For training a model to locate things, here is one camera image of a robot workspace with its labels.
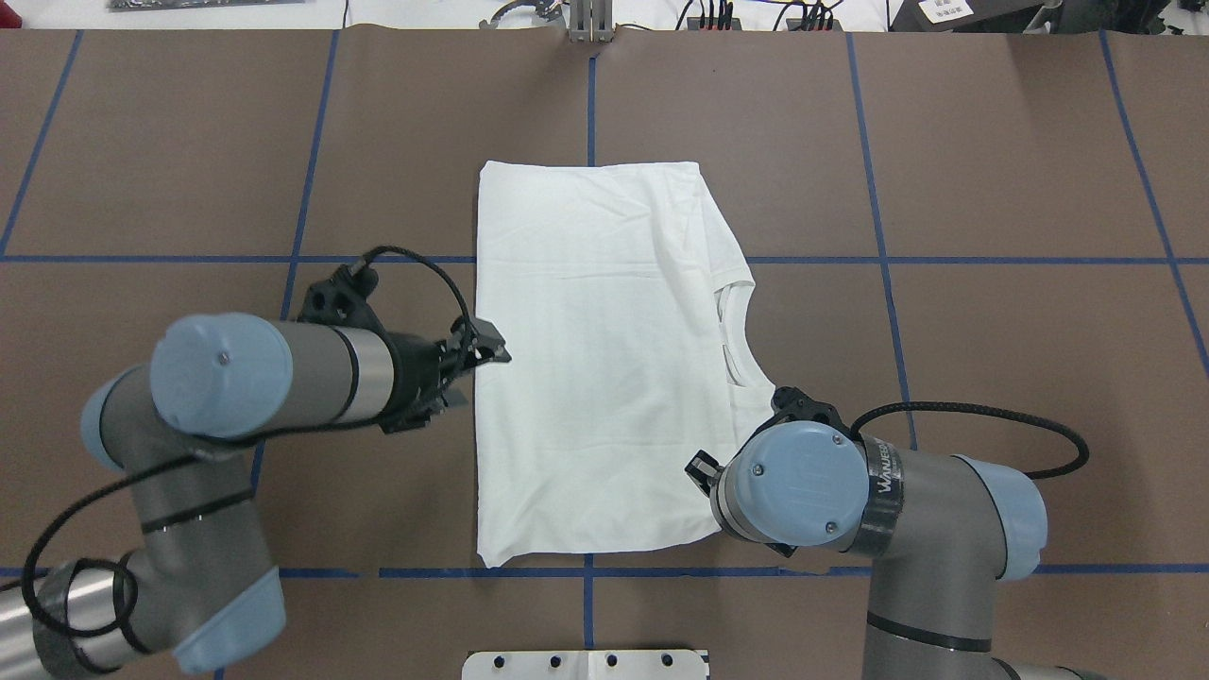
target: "black wire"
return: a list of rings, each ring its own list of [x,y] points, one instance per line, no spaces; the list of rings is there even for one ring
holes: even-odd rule
[[[440,276],[441,281],[445,282],[445,286],[449,286],[450,292],[453,293],[453,298],[457,300],[458,310],[462,311],[462,318],[465,319],[467,327],[470,327],[470,307],[465,304],[465,298],[462,296],[462,290],[458,289],[457,283],[453,283],[450,275],[445,273],[445,270],[442,270],[436,263],[415,250],[409,250],[398,246],[378,246],[361,255],[361,261],[365,263],[365,266],[369,266],[375,259],[377,259],[378,255],[383,253],[394,253],[397,255],[410,258],[436,272],[436,276]],[[458,365],[465,365],[467,359],[470,358],[470,353],[474,351],[474,342],[468,342],[465,338],[462,340],[462,355],[458,357]],[[445,390],[453,384],[455,376],[456,373],[442,380],[439,386],[439,392],[445,392]]]
[[[773,30],[776,30],[781,25],[781,18],[785,17],[785,12],[789,11],[789,7],[793,7],[794,5],[802,7],[802,18],[805,18],[806,4],[803,2],[803,0],[793,0],[793,2],[786,2],[785,6],[781,7],[781,12],[776,15],[776,22],[773,23]]]
[[[1146,0],[1146,4],[1141,8],[1141,13],[1138,15],[1138,28],[1134,29],[1134,33],[1136,33],[1139,35],[1146,28],[1146,15],[1150,13],[1150,5],[1151,5],[1151,2],[1153,2],[1153,0]]]
[[[688,2],[684,2],[684,8],[681,10],[681,16],[679,16],[678,19],[676,19],[676,29],[675,30],[679,30],[679,27],[681,27],[681,24],[684,23],[684,17],[688,16],[688,10],[692,6],[693,6],[693,0],[688,0]],[[701,16],[702,17],[705,16],[705,2],[704,2],[704,0],[701,2]]]
[[[370,264],[374,263],[374,260],[378,258],[378,255],[383,253],[394,253],[397,255],[410,258],[436,272],[436,276],[441,277],[441,281],[445,282],[445,286],[449,286],[450,292],[453,293],[453,298],[457,300],[457,306],[462,311],[462,316],[464,316],[467,321],[470,321],[470,307],[467,306],[465,298],[463,298],[462,292],[458,290],[457,283],[453,283],[453,280],[450,278],[450,275],[445,273],[445,270],[438,266],[436,263],[429,260],[428,258],[421,255],[420,253],[416,253],[415,250],[409,250],[406,248],[400,248],[398,246],[378,246],[377,248],[374,248],[372,250],[369,250],[368,253],[361,255],[361,261],[365,263],[365,266],[369,266]]]
[[[1088,459],[1092,457],[1091,450],[1087,448],[1087,442],[1070,427],[1065,425],[1049,420],[1047,417],[1041,417],[1039,415],[1031,415],[1026,413],[1011,411],[1007,409],[999,409],[995,407],[984,407],[982,404],[966,404],[961,402],[898,402],[895,404],[886,404],[884,407],[878,407],[872,411],[862,415],[861,417],[852,421],[852,427],[849,428],[849,437],[851,439],[860,438],[860,431],[862,427],[868,425],[870,421],[877,420],[884,415],[892,413],[903,411],[933,411],[933,413],[964,413],[973,415],[984,415],[988,417],[997,417],[1000,420],[1010,420],[1012,422],[1020,422],[1024,425],[1031,425],[1034,427],[1040,427],[1042,430],[1048,430],[1062,434],[1075,444],[1078,454],[1075,460],[1066,465],[1060,465],[1058,467],[1051,467],[1048,469],[1039,469],[1036,472],[1025,472],[1024,474],[1029,479],[1048,479],[1051,477],[1062,477],[1063,474],[1070,474],[1076,469],[1087,465]]]
[[[820,12],[821,7],[822,7],[821,4],[815,2],[814,5],[810,6],[810,13],[806,13],[806,10],[803,8],[802,10],[802,22],[798,24],[798,28],[796,28],[793,30],[814,30],[814,28],[815,28],[815,19],[818,18],[818,12]]]
[[[41,624],[53,630],[54,633],[71,638],[99,638],[102,635],[105,635],[106,633],[117,630],[118,628],[129,623],[131,613],[134,611],[134,604],[139,599],[139,582],[137,578],[134,578],[134,574],[128,567],[111,560],[102,560],[102,559],[79,560],[77,566],[80,567],[99,569],[103,571],[114,572],[114,578],[121,578],[126,582],[123,586],[125,588],[128,589],[131,595],[126,603],[126,606],[123,606],[121,611],[115,612],[112,622],[106,623],[100,628],[73,628],[65,621],[59,621],[58,618],[54,618],[54,615],[47,611],[47,609],[42,606],[42,603],[37,601],[37,594],[34,592],[34,580],[36,577],[35,571],[37,569],[37,561],[41,559],[42,552],[46,549],[46,546],[50,544],[51,538],[53,538],[54,535],[58,534],[60,529],[63,529],[63,525],[66,524],[68,520],[71,519],[71,517],[77,512],[104,499],[105,496],[109,496],[110,494],[121,491],[127,486],[133,486],[134,484],[138,484],[144,479],[150,479],[151,477],[155,477],[157,474],[163,474],[166,472],[170,472],[173,469],[185,467],[186,465],[192,465],[195,462],[198,462],[198,459],[193,456],[184,456],[168,461],[166,463],[157,465],[155,467],[149,467],[147,469],[132,474],[126,479],[97,489],[92,494],[88,494],[87,496],[71,503],[68,507],[68,509],[59,513],[59,515],[54,518],[54,521],[51,521],[51,524],[46,528],[46,530],[42,531],[42,535],[37,537],[37,541],[34,541],[34,547],[29,549],[29,555],[25,557],[25,564],[21,569],[21,580],[18,581],[21,583],[21,597],[23,600],[25,600],[25,606],[29,607],[29,615],[36,618]]]

